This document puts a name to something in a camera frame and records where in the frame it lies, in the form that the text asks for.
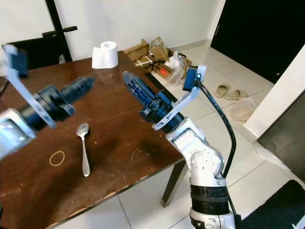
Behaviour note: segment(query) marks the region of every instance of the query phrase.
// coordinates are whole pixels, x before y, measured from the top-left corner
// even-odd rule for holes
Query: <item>baseboard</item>
[[[204,40],[200,40],[197,42],[191,42],[191,43],[177,45],[177,46],[173,46],[173,47],[169,47],[169,48],[173,51],[183,51],[183,50],[187,50],[187,49],[196,48],[198,46],[207,45],[208,41],[209,41],[209,39],[204,39]]]
[[[206,46],[211,46],[212,40],[211,39],[206,39]]]

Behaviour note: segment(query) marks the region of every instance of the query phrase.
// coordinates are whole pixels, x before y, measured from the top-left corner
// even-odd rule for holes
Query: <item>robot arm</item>
[[[139,114],[152,122],[153,129],[163,130],[165,138],[183,155],[191,172],[192,208],[190,217],[197,229],[235,229],[234,215],[229,210],[226,180],[222,177],[224,159],[210,146],[204,132],[179,111],[196,98],[205,66],[189,66],[183,90],[187,91],[172,103],[162,91],[154,94],[140,78],[124,72],[129,91],[143,104]]]
[[[71,104],[84,96],[94,84],[93,77],[81,77],[60,91],[50,85],[32,95],[19,79],[19,75],[27,74],[25,54],[13,45],[4,45],[3,48],[7,55],[5,77],[28,105],[0,113],[0,160],[35,139],[36,132],[46,125],[54,128],[55,121],[73,115]]]

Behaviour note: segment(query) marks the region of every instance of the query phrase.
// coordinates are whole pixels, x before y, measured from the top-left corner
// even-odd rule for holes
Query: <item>white wall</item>
[[[56,0],[74,60],[92,56],[106,40],[119,50],[160,35],[167,46],[207,39],[220,0]],[[53,30],[43,0],[9,0],[0,8],[0,44],[41,37]]]
[[[54,30],[43,0],[8,0],[0,6],[0,45],[41,37]],[[0,47],[0,65],[4,59]]]
[[[220,16],[221,16],[221,14],[223,12],[223,9],[224,9],[224,4],[225,4],[225,0],[219,0],[218,4],[216,6],[214,17],[212,19],[210,30],[209,30],[208,36],[207,36],[208,39],[209,39],[208,45],[211,45],[211,42],[212,42],[212,39],[214,37],[214,33],[216,31]]]
[[[305,90],[305,45],[244,124],[258,139]]]

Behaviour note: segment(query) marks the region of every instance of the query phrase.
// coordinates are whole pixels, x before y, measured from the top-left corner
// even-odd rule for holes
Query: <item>toilet paper roll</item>
[[[92,68],[114,68],[118,65],[118,51],[115,42],[103,42],[93,47]]]

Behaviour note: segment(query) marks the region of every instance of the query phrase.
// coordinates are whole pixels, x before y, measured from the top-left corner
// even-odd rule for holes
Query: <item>dark wooden tabletop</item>
[[[1,225],[9,229],[41,229],[87,210],[137,181],[179,161],[182,156],[161,131],[154,131],[139,115],[141,104],[127,91],[122,72],[130,71],[145,81],[140,69],[119,52],[113,69],[92,69],[91,59],[31,70],[23,82],[32,92],[49,84],[62,88],[80,76],[93,75],[95,86],[74,104],[75,115],[46,127],[37,139],[0,161]],[[9,86],[0,110],[19,108],[25,102]],[[75,131],[87,122],[86,147],[89,177],[81,170],[81,139]],[[57,151],[65,153],[57,167],[49,163]]]

